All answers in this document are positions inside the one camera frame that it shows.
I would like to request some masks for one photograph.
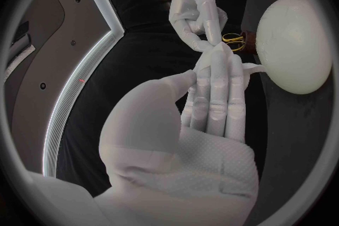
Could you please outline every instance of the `gloved hand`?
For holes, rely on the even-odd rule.
[[[193,50],[210,50],[221,42],[227,14],[215,0],[172,0],[169,21],[179,37]],[[206,34],[208,41],[198,35]]]
[[[95,201],[117,225],[245,222],[258,174],[244,144],[244,65],[227,48],[204,53],[197,75],[139,85],[110,113],[99,153],[112,188]],[[180,116],[175,102],[189,88]]]

